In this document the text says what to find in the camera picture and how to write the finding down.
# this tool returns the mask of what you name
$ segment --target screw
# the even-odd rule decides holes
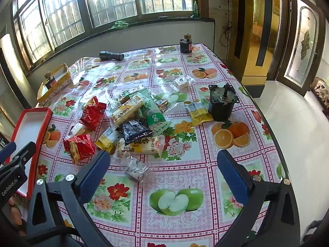
[[[252,179],[254,179],[256,182],[260,182],[262,178],[259,175],[254,175],[252,176]]]
[[[38,179],[38,180],[37,180],[37,185],[40,186],[40,185],[42,185],[42,184],[43,184],[43,179]]]
[[[72,181],[72,180],[74,179],[74,175],[69,174],[69,175],[67,175],[67,176],[65,177],[65,179],[66,179],[67,181]]]
[[[290,180],[289,179],[283,179],[283,183],[285,184],[285,185],[290,185],[291,184],[291,182],[290,182]]]

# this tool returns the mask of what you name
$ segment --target window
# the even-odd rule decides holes
[[[189,17],[193,3],[194,0],[13,0],[13,29],[21,57],[31,70],[65,47],[109,29],[117,20],[134,23],[160,15]]]

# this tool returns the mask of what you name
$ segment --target green snack package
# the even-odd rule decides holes
[[[153,136],[160,135],[171,125],[171,122],[166,121],[159,107],[153,101],[147,88],[140,90],[137,94],[144,100],[144,105],[140,110],[147,121],[147,125],[154,131]]]

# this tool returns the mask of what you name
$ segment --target black snack package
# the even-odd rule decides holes
[[[143,137],[151,137],[153,131],[146,127],[140,120],[125,121],[121,125],[125,145],[139,140]]]

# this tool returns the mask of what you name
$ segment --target blue gripper pad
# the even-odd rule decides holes
[[[229,158],[231,154],[223,149],[217,154],[217,166],[230,187],[236,201],[246,205],[249,201],[249,188]]]
[[[11,141],[7,146],[5,146],[2,151],[0,151],[0,162],[4,162],[7,158],[14,153],[16,150],[16,143]]]
[[[91,201],[100,181],[110,166],[110,162],[110,154],[107,151],[100,151],[89,164],[81,168],[75,182],[79,193],[78,202],[80,204]]]

